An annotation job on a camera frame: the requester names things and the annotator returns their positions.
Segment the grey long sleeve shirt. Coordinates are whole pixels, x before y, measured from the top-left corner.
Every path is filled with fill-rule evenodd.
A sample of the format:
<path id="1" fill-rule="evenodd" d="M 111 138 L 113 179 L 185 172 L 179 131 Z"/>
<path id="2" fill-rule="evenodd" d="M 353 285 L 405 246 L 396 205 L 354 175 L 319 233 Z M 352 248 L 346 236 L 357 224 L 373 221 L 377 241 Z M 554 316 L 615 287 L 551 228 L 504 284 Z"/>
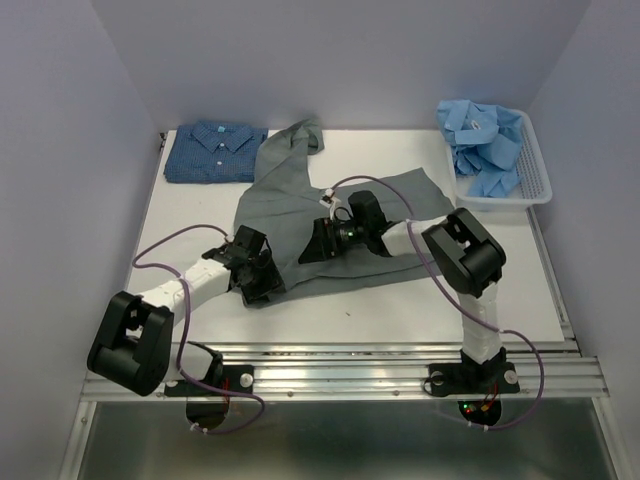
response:
<path id="1" fill-rule="evenodd" d="M 301 265 L 315 219 L 327 210 L 322 191 L 312 186 L 308 160 L 324 148 L 320 123 L 307 119 L 269 137 L 258 149 L 254 183 L 241 196 L 234 219 L 264 233 L 285 292 L 271 304 L 412 281 L 427 271 L 416 255 L 382 258 L 364 246 L 325 262 Z"/>

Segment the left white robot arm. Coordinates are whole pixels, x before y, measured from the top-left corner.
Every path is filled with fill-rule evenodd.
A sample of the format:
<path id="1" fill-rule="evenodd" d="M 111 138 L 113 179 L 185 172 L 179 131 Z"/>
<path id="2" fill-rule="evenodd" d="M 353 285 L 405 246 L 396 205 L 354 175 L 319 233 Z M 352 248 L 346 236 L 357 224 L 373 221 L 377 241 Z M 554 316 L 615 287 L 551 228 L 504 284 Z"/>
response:
<path id="1" fill-rule="evenodd" d="M 169 272 L 174 278 L 153 289 L 110 299 L 87 358 L 91 372 L 140 396 L 169 379 L 181 350 L 171 347 L 174 326 L 195 309 L 233 290 L 246 305 L 284 291 L 267 236 L 245 225 L 185 272 Z"/>

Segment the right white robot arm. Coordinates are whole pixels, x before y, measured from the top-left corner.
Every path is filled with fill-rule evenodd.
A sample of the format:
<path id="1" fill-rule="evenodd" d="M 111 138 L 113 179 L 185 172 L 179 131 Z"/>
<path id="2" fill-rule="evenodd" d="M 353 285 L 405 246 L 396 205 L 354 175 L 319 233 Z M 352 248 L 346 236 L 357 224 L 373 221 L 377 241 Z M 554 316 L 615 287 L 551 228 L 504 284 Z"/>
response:
<path id="1" fill-rule="evenodd" d="M 331 260 L 356 245 L 381 257 L 425 258 L 438 270 L 432 278 L 444 279 L 457 294 L 463 343 L 459 361 L 428 365 L 424 391 L 434 397 L 518 392 L 505 378 L 514 367 L 500 338 L 496 299 L 506 254 L 494 237 L 465 208 L 428 221 L 391 222 L 368 190 L 351 194 L 348 203 L 348 219 L 314 220 L 299 263 Z"/>

